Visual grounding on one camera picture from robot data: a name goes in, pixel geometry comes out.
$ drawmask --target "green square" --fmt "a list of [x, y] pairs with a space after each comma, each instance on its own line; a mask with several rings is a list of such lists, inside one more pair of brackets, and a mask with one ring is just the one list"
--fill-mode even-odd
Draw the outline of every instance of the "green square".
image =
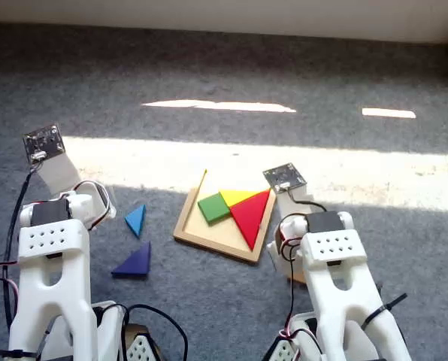
[[227, 217], [231, 213], [220, 193], [201, 199], [197, 204], [209, 225]]

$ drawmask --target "wire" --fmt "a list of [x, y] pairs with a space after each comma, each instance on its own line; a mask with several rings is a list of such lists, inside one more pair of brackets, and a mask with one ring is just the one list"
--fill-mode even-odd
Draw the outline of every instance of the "wire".
[[[17, 261], [0, 262], [0, 266], [1, 265], [8, 266], [8, 265], [16, 265], [16, 264], [17, 264]], [[17, 313], [17, 304], [19, 301], [19, 287], [10, 278], [0, 277], [0, 281], [3, 281], [6, 284], [8, 284], [9, 286], [11, 286], [12, 290], [14, 291], [14, 314], [16, 314]]]
[[[22, 184], [22, 188], [20, 189], [20, 194], [15, 202], [14, 212], [12, 213], [11, 224], [8, 227], [7, 231], [7, 241], [5, 242], [5, 253], [4, 253], [4, 262], [8, 262], [11, 258], [12, 252], [12, 241], [14, 238], [14, 230], [15, 223], [17, 222], [17, 216], [19, 215], [20, 207], [22, 207], [23, 197], [29, 188], [30, 178], [32, 175], [38, 171], [42, 166], [42, 162], [37, 163], [37, 165], [33, 165], [29, 169], [29, 173], [27, 174], [26, 179]], [[14, 315], [12, 315], [11, 311], [11, 300], [10, 300], [10, 289], [9, 286], [11, 283], [5, 281], [8, 279], [8, 267], [7, 265], [2, 266], [2, 281], [4, 281], [3, 291], [4, 291], [4, 310], [5, 310], [5, 321], [7, 323], [7, 328], [10, 332], [12, 321], [14, 320]]]
[[129, 320], [130, 320], [130, 314], [132, 310], [135, 310], [136, 308], [142, 308], [145, 310], [149, 310], [152, 312], [155, 312], [161, 316], [163, 316], [164, 318], [166, 318], [170, 323], [172, 323], [172, 325], [177, 329], [177, 331], [179, 331], [180, 335], [182, 336], [183, 340], [184, 340], [184, 352], [183, 352], [183, 361], [187, 361], [187, 351], [189, 348], [189, 342], [187, 340], [187, 335], [184, 332], [184, 330], [182, 329], [182, 327], [179, 325], [179, 323], [177, 323], [171, 316], [169, 316], [168, 314], [166, 314], [164, 311], [159, 310], [158, 308], [154, 308], [152, 306], [149, 305], [142, 305], [142, 304], [136, 304], [136, 305], [132, 305], [129, 307], [126, 307], [123, 304], [120, 303], [115, 303], [113, 305], [109, 305], [107, 306], [103, 312], [106, 312], [109, 308], [112, 307], [116, 307], [116, 306], [120, 306], [122, 308], [124, 308], [124, 310], [126, 310], [125, 314], [124, 314], [124, 318], [123, 318], [123, 324], [122, 324], [122, 329], [120, 332], [120, 341], [122, 344], [122, 350], [123, 350], [123, 359], [124, 361], [127, 361], [127, 353], [126, 353], [126, 327], [129, 324]]
[[301, 351], [298, 350], [298, 352], [296, 352], [294, 357], [292, 358], [292, 361], [298, 361], [300, 357], [301, 357]]
[[321, 205], [320, 203], [316, 203], [316, 202], [313, 202], [313, 201], [296, 201], [296, 200], [294, 199], [294, 196], [292, 195], [292, 192], [291, 192], [291, 189], [290, 189], [290, 188], [287, 189], [287, 194], [289, 194], [290, 199], [291, 199], [294, 203], [297, 203], [298, 205], [313, 205], [313, 206], [315, 206], [315, 207], [321, 208], [322, 211], [324, 211], [324, 212], [327, 212], [327, 211], [328, 211], [328, 209], [327, 209], [324, 205]]
[[[294, 241], [295, 239], [296, 238], [286, 239], [283, 242], [283, 245], [281, 245], [281, 250], [283, 250], [283, 246], [285, 247], [290, 241]], [[290, 307], [289, 313], [286, 317], [286, 322], [284, 323], [284, 329], [279, 331], [279, 336], [285, 338], [288, 341], [291, 341], [296, 337], [296, 335], [299, 332], [306, 332], [311, 337], [311, 339], [314, 341], [316, 346], [318, 347], [319, 352], [322, 353], [321, 347], [319, 346], [316, 336], [309, 329], [297, 329], [293, 333], [291, 333], [291, 330], [290, 330], [290, 321], [291, 321], [291, 317], [292, 317], [292, 312], [294, 310], [294, 267], [293, 267], [292, 263], [295, 261], [295, 258], [292, 258], [292, 252], [296, 247], [299, 247], [299, 244], [294, 244], [289, 247], [289, 258], [288, 259], [284, 256], [284, 253], [281, 253], [281, 256], [289, 262], [289, 267], [291, 268], [291, 279], [290, 279], [291, 307]]]
[[290, 284], [291, 284], [291, 308], [289, 309], [289, 313], [287, 314], [286, 317], [286, 322], [284, 323], [284, 329], [286, 330], [286, 334], [289, 335], [289, 321], [291, 320], [291, 316], [292, 316], [292, 311], [294, 310], [294, 267], [292, 266], [292, 263], [294, 262], [294, 260], [292, 259], [292, 251], [294, 250], [294, 248], [296, 248], [298, 245], [295, 246], [291, 246], [289, 248], [289, 266], [291, 267], [291, 280], [290, 280]]
[[289, 258], [287, 258], [286, 256], [284, 256], [284, 247], [285, 246], [291, 246], [291, 247], [298, 246], [301, 242], [299, 242], [297, 244], [290, 244], [290, 242], [291, 241], [300, 241], [301, 239], [302, 239], [302, 237], [295, 237], [295, 238], [286, 239], [285, 241], [283, 241], [283, 243], [281, 243], [280, 254], [287, 262], [294, 261], [295, 258], [290, 258], [291, 256], [289, 256]]
[[97, 217], [93, 222], [92, 222], [92, 224], [90, 225], [90, 228], [88, 229], [89, 231], [91, 231], [95, 226], [97, 226], [106, 216], [107, 216], [107, 214], [109, 213], [109, 211], [110, 211], [110, 196], [109, 196], [109, 193], [107, 192], [107, 190], [105, 189], [105, 187], [102, 185], [102, 184], [100, 184], [99, 182], [96, 182], [95, 180], [82, 180], [81, 182], [79, 182], [79, 183], [77, 183], [75, 186], [74, 186], [74, 188], [72, 189], [72, 190], [75, 190], [75, 191], [77, 191], [77, 189], [82, 185], [82, 184], [85, 184], [85, 183], [91, 183], [91, 184], [93, 184], [94, 186], [95, 186], [95, 188], [97, 189], [97, 192], [98, 192], [98, 194], [101, 196], [101, 200], [102, 200], [102, 203], [104, 203], [104, 206], [105, 206], [105, 210], [104, 210], [104, 212], [99, 216], [99, 217]]

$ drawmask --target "black cable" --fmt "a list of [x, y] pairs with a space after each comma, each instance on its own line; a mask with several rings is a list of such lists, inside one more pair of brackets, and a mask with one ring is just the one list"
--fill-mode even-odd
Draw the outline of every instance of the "black cable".
[[368, 317], [366, 317], [365, 322], [361, 325], [361, 329], [364, 331], [366, 327], [369, 325], [369, 323], [381, 312], [388, 310], [391, 311], [393, 307], [395, 307], [399, 302], [403, 301], [407, 298], [407, 293], [403, 293], [398, 298], [392, 300], [390, 303], [386, 303], [385, 305], [382, 305], [379, 307], [376, 311], [372, 312]]
[[[306, 333], [307, 335], [309, 335], [308, 332], [310, 332], [310, 330], [309, 330], [309, 329], [297, 329], [297, 330], [295, 330], [291, 335], [289, 335], [288, 338], [285, 338], [285, 339], [286, 339], [287, 341], [293, 340], [294, 338], [296, 338], [296, 336], [297, 336], [298, 333], [300, 333], [300, 332], [304, 332], [304, 333]], [[319, 344], [316, 342], [316, 339], [312, 338], [312, 340], [314, 341], [314, 344], [317, 346], [317, 349], [319, 350], [319, 353], [322, 354], [322, 349], [321, 349], [321, 347], [319, 346]]]
[[[292, 263], [295, 260], [292, 258], [292, 251], [294, 250], [294, 248], [296, 248], [298, 246], [299, 246], [299, 244], [295, 244], [294, 246], [291, 246], [289, 248], [289, 261], [288, 262], [289, 262], [289, 267], [291, 268], [291, 280], [290, 280], [290, 282], [291, 282], [291, 308], [289, 309], [289, 313], [287, 315], [286, 322], [284, 323], [284, 329], [285, 330], [287, 330], [287, 326], [289, 325], [289, 322], [291, 321], [292, 312], [294, 310], [294, 267], [292, 266]], [[307, 331], [309, 331], [309, 330], [297, 329], [291, 335], [289, 335], [289, 337], [287, 337], [285, 339], [288, 340], [288, 341], [292, 340], [292, 339], [294, 339], [296, 337], [296, 335], [298, 333], [300, 333], [300, 332], [306, 332], [307, 333]], [[313, 339], [314, 343], [316, 344], [316, 346], [317, 346], [317, 348], [319, 350], [319, 353], [322, 354], [321, 347], [317, 343], [317, 340], [315, 338], [312, 338], [312, 339]]]
[[291, 267], [291, 308], [289, 309], [289, 313], [286, 317], [286, 322], [284, 323], [284, 329], [287, 329], [287, 326], [289, 325], [289, 321], [291, 320], [292, 311], [294, 310], [294, 267], [292, 266], [292, 263], [294, 260], [292, 259], [292, 251], [298, 246], [294, 245], [289, 248], [289, 266]]
[[160, 314], [161, 316], [163, 316], [164, 318], [166, 318], [170, 323], [172, 323], [172, 325], [174, 325], [174, 327], [177, 329], [177, 331], [179, 331], [179, 333], [182, 335], [182, 338], [184, 340], [184, 353], [183, 353], [183, 361], [187, 361], [187, 349], [189, 348], [188, 345], [188, 341], [187, 341], [187, 336], [186, 333], [184, 332], [184, 330], [182, 329], [182, 327], [179, 326], [179, 323], [177, 323], [171, 316], [169, 316], [168, 314], [166, 314], [165, 312], [159, 310], [158, 308], [154, 308], [152, 306], [149, 305], [142, 305], [142, 304], [137, 304], [137, 305], [132, 305], [128, 308], [129, 312], [128, 315], [130, 317], [130, 313], [132, 310], [136, 309], [136, 308], [143, 308], [145, 310], [149, 310], [152, 312], [155, 312], [157, 314]]
[[297, 203], [298, 205], [313, 205], [313, 206], [315, 206], [315, 207], [321, 208], [322, 211], [324, 211], [324, 212], [327, 212], [327, 211], [328, 211], [328, 209], [327, 209], [324, 205], [321, 205], [320, 203], [316, 203], [316, 202], [313, 202], [313, 201], [296, 201], [296, 200], [294, 199], [294, 196], [292, 195], [292, 192], [291, 192], [291, 189], [290, 189], [290, 188], [287, 189], [287, 194], [289, 195], [290, 199], [291, 199], [294, 203]]
[[127, 361], [127, 353], [126, 353], [126, 327], [129, 324], [129, 320], [130, 320], [130, 314], [132, 310], [135, 310], [136, 308], [143, 308], [145, 310], [149, 310], [152, 312], [155, 312], [161, 316], [163, 316], [164, 318], [166, 318], [170, 323], [172, 323], [172, 325], [177, 329], [177, 331], [179, 331], [179, 333], [182, 335], [182, 338], [184, 340], [184, 353], [183, 353], [183, 361], [187, 361], [187, 351], [189, 348], [189, 342], [187, 341], [187, 335], [184, 332], [184, 330], [182, 329], [182, 327], [179, 325], [179, 323], [177, 323], [171, 316], [169, 316], [168, 314], [166, 314], [164, 311], [159, 310], [158, 308], [154, 308], [152, 306], [149, 305], [142, 305], [142, 304], [136, 304], [136, 305], [132, 305], [129, 307], [126, 307], [125, 305], [122, 305], [120, 303], [115, 303], [113, 305], [109, 305], [104, 309], [104, 312], [106, 312], [106, 310], [108, 310], [109, 308], [112, 307], [116, 307], [116, 306], [120, 306], [122, 308], [124, 308], [126, 310], [125, 314], [124, 314], [124, 318], [123, 318], [123, 324], [122, 324], [122, 329], [120, 330], [120, 341], [122, 344], [122, 349], [123, 349], [123, 359], [124, 361]]
[[[32, 175], [39, 169], [41, 163], [38, 163], [35, 167], [30, 168], [29, 173], [27, 174], [26, 179], [22, 184], [22, 188], [20, 189], [19, 197], [15, 202], [14, 212], [12, 213], [11, 224], [8, 227], [7, 231], [7, 241], [5, 243], [5, 253], [4, 253], [4, 262], [7, 262], [11, 258], [12, 252], [12, 240], [14, 238], [14, 230], [15, 223], [17, 222], [17, 216], [19, 215], [20, 207], [22, 206], [23, 197], [29, 188], [30, 178]], [[4, 265], [2, 267], [2, 278], [7, 279], [8, 277], [8, 267]], [[10, 332], [12, 321], [14, 320], [14, 315], [12, 315], [11, 310], [11, 300], [10, 300], [10, 289], [8, 282], [4, 282], [2, 284], [4, 290], [4, 310], [5, 310], [5, 320], [7, 322], [7, 328]]]

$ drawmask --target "circuit board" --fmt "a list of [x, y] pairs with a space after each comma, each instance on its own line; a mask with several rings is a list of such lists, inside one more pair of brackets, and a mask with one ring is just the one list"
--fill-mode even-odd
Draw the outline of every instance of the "circuit board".
[[286, 192], [306, 184], [306, 181], [292, 163], [268, 169], [262, 173], [276, 193]]
[[23, 145], [30, 164], [42, 162], [65, 153], [64, 142], [56, 124], [25, 134]]

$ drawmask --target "light blue triangle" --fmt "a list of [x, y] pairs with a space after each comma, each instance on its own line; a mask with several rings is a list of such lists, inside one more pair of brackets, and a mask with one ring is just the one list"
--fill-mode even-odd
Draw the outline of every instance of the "light blue triangle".
[[135, 236], [139, 238], [141, 235], [142, 225], [144, 224], [144, 218], [146, 215], [146, 206], [142, 205], [139, 208], [134, 209], [126, 216], [127, 226], [134, 232]]

